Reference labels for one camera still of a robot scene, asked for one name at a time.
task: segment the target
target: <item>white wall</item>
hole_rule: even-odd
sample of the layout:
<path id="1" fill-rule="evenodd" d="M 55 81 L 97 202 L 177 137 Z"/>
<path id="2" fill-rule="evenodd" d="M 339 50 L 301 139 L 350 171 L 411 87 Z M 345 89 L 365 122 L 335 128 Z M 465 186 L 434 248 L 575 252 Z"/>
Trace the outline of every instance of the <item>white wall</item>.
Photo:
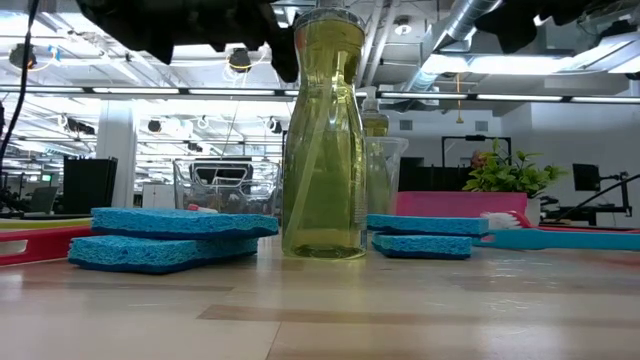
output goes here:
<path id="1" fill-rule="evenodd" d="M 571 206 L 594 194 L 574 190 L 573 163 L 598 165 L 601 176 L 640 173 L 639 114 L 633 105 L 526 104 L 502 118 L 502 129 L 505 136 L 513 137 L 514 149 L 544 153 L 537 159 L 540 166 L 554 164 L 570 172 L 547 194 Z M 613 183 L 604 181 L 602 188 Z M 640 227 L 640 182 L 629 184 L 629 199 L 636 212 L 633 218 L 600 214 L 598 225 Z M 621 205 L 620 190 L 592 204 L 598 203 Z"/>
<path id="2" fill-rule="evenodd" d="M 463 124 L 457 124 L 457 111 L 449 111 L 442 114 L 440 111 L 409 111 L 403 114 L 397 112 L 384 112 L 389 116 L 389 136 L 409 139 L 409 148 L 403 156 L 423 157 L 424 165 L 434 164 L 440 166 L 442 162 L 441 138 L 442 136 L 465 136 L 482 134 L 488 137 L 500 136 L 500 118 L 493 116 L 490 110 L 463 110 L 461 117 Z M 400 130 L 399 120 L 413 120 L 413 130 Z M 488 132 L 476 132 L 476 121 L 488 121 Z M 475 143 L 463 140 L 447 140 L 447 166 L 458 166 L 461 158 L 471 157 L 473 151 L 478 149 L 488 151 L 490 142 Z"/>

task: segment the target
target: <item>blue sponge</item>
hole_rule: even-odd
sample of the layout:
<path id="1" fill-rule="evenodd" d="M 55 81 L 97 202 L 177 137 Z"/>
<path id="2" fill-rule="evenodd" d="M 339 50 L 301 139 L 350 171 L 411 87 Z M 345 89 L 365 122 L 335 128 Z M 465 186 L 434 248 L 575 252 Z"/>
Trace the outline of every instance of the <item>blue sponge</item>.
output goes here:
<path id="1" fill-rule="evenodd" d="M 73 239 L 69 262 L 90 270 L 167 274 L 257 250 L 258 239 L 157 241 L 107 235 Z"/>
<path id="2" fill-rule="evenodd" d="M 433 218 L 417 216 L 369 215 L 367 228 L 397 235 L 449 235 L 483 237 L 489 220 L 483 218 Z"/>
<path id="3" fill-rule="evenodd" d="M 461 260 L 471 256 L 472 237 L 374 234 L 373 247 L 388 257 Z"/>
<path id="4" fill-rule="evenodd" d="M 173 209 L 97 208 L 91 230 L 151 239 L 251 239 L 278 233 L 278 219 Z"/>

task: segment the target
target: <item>ceiling duct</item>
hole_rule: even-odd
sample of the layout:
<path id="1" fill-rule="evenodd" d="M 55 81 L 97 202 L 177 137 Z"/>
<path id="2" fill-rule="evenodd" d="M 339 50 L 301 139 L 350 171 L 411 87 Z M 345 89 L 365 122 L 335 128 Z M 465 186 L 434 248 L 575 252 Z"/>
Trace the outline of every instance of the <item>ceiling duct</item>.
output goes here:
<path id="1" fill-rule="evenodd" d="M 476 31 L 474 22 L 483 14 L 493 10 L 500 0 L 456 0 L 451 9 L 451 14 L 443 20 L 429 26 L 421 44 L 421 57 L 423 65 L 402 88 L 402 91 L 425 92 L 436 81 L 440 73 L 429 72 L 423 69 L 427 60 L 435 50 L 441 50 L 460 42 L 460 47 L 453 47 L 452 51 L 468 51 L 471 45 L 471 37 Z M 397 111 L 408 111 L 424 108 L 415 100 L 403 101 L 391 106 Z"/>

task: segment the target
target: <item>computer monitor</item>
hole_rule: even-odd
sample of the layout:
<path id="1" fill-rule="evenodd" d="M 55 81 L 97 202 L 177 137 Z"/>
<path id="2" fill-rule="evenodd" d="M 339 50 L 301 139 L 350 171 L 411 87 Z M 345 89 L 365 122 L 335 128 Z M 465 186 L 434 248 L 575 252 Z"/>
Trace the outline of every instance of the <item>computer monitor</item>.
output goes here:
<path id="1" fill-rule="evenodd" d="M 596 165 L 573 164 L 576 191 L 600 191 L 600 170 Z"/>

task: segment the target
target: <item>glass bottle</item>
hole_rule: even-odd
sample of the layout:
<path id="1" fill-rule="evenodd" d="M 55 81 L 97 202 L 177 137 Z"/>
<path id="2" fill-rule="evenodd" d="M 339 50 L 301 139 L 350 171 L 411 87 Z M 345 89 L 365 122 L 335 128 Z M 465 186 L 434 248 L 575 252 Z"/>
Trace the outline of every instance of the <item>glass bottle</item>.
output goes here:
<path id="1" fill-rule="evenodd" d="M 353 84 L 364 31 L 336 3 L 321 0 L 295 22 L 301 84 L 284 158 L 282 250 L 289 256 L 366 252 L 366 151 Z"/>

